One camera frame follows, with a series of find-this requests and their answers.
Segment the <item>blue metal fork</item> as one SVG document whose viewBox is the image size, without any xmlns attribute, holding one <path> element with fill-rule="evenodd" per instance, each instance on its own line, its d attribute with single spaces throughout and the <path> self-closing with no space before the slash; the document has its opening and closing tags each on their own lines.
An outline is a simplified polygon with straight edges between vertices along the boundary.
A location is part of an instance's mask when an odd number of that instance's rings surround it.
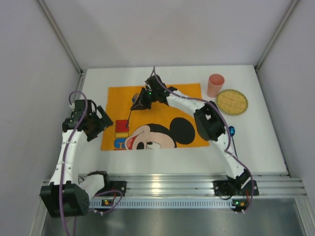
<svg viewBox="0 0 315 236">
<path fill-rule="evenodd" d="M 133 97 L 132 97 L 132 106 L 135 104 L 137 98 L 138 98 L 139 94 L 136 93 Z M 126 123 L 126 128 L 129 128 L 129 121 L 130 121 L 130 117 L 131 117 L 131 112 L 132 112 L 132 106 L 130 108 L 130 112 L 129 112 L 129 116 L 128 116 L 128 119 L 127 119 L 127 123 Z"/>
</svg>

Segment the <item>orange cartoon print cloth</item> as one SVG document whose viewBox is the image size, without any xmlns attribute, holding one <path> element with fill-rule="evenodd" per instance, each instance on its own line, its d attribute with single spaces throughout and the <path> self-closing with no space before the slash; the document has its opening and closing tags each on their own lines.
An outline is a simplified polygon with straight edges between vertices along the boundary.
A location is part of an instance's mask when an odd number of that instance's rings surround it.
<svg viewBox="0 0 315 236">
<path fill-rule="evenodd" d="M 185 112 L 155 102 L 148 110 L 132 111 L 132 97 L 140 86 L 110 87 L 106 113 L 113 125 L 103 132 L 101 150 L 140 150 L 206 147 L 196 130 L 194 118 Z"/>
</svg>

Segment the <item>pink plastic cup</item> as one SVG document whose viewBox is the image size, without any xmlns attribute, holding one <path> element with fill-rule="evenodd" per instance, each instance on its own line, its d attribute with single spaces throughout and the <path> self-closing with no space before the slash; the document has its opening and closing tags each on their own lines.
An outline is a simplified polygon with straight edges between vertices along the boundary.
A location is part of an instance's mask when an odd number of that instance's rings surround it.
<svg viewBox="0 0 315 236">
<path fill-rule="evenodd" d="M 225 78 L 220 74 L 212 74 L 209 76 L 208 79 L 208 87 L 207 87 L 207 95 L 211 98 L 216 97 L 223 84 L 225 82 Z"/>
</svg>

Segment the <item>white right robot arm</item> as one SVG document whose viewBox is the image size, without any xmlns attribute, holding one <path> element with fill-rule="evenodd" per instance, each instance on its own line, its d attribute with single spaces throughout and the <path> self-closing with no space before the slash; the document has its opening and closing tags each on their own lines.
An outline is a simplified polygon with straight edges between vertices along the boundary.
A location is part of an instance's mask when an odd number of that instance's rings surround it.
<svg viewBox="0 0 315 236">
<path fill-rule="evenodd" d="M 151 109 L 154 102 L 179 109 L 194 118 L 197 133 L 216 149 L 224 166 L 227 182 L 233 189 L 241 191 L 248 184 L 253 187 L 252 174 L 238 159 L 229 127 L 214 102 L 192 98 L 175 87 L 167 87 L 156 74 L 145 81 L 139 94 L 134 95 L 130 109 Z"/>
</svg>

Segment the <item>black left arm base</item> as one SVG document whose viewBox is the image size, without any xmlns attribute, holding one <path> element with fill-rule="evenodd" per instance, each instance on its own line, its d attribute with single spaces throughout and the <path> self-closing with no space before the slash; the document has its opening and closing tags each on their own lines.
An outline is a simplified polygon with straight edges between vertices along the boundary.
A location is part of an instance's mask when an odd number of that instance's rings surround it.
<svg viewBox="0 0 315 236">
<path fill-rule="evenodd" d="M 107 182 L 104 187 L 99 188 L 94 196 L 120 196 L 119 192 L 125 196 L 127 189 L 126 185 L 126 181 L 111 180 Z"/>
</svg>

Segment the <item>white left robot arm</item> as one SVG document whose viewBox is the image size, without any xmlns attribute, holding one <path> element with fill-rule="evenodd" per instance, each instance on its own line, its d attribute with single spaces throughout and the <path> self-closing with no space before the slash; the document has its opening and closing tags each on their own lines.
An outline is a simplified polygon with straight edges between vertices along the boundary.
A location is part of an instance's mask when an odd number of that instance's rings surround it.
<svg viewBox="0 0 315 236">
<path fill-rule="evenodd" d="M 70 117 L 62 123 L 62 147 L 55 172 L 40 197 L 53 218 L 84 216 L 90 200 L 109 188 L 106 171 L 93 171 L 79 182 L 79 164 L 86 143 L 97 138 L 112 120 L 101 106 L 92 100 L 75 100 Z"/>
</svg>

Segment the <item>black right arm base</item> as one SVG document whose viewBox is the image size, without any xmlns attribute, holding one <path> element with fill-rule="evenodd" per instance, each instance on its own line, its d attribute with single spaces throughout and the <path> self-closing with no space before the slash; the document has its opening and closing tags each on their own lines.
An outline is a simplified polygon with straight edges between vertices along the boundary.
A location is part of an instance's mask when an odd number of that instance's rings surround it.
<svg viewBox="0 0 315 236">
<path fill-rule="evenodd" d="M 244 186 L 237 186 L 231 180 L 215 180 L 213 182 L 214 195 L 223 200 L 229 200 L 235 196 L 258 196 L 259 190 L 256 181 L 249 179 Z"/>
</svg>

